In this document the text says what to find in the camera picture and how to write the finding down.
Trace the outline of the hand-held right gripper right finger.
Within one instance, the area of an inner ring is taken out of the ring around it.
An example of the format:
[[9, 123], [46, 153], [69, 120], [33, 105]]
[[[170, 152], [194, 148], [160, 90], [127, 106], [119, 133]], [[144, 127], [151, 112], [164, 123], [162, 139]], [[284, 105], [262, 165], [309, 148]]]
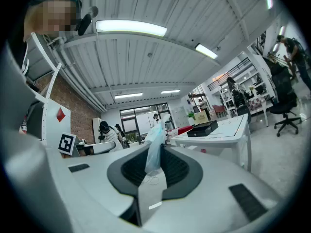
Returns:
[[[203, 170], [200, 184], [186, 197], [165, 200], [143, 225], [153, 233], [228, 233], [256, 232], [260, 221], [275, 215], [279, 194], [268, 184], [242, 167], [217, 156], [173, 147], [173, 150], [197, 161]], [[230, 187], [242, 184], [264, 207], [250, 221], [236, 201]]]

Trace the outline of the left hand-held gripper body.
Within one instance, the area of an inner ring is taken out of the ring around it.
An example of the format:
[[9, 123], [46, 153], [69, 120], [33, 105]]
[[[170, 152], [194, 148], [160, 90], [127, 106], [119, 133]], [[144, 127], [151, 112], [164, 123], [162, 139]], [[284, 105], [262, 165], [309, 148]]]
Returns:
[[80, 154], [76, 147], [78, 143], [79, 139], [76, 135], [69, 133], [62, 133], [58, 145], [58, 150], [65, 157], [79, 157]]

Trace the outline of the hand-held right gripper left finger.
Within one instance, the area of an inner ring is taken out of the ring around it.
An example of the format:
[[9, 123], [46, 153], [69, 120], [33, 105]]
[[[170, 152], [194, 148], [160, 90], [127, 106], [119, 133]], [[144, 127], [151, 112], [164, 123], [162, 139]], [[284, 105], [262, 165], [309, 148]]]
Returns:
[[57, 150], [46, 148], [53, 182], [65, 206], [68, 218], [58, 223], [61, 233], [143, 233], [145, 230], [120, 216], [134, 198], [113, 187], [107, 177], [111, 163], [130, 154], [138, 154], [147, 145], [107, 154], [64, 159]]

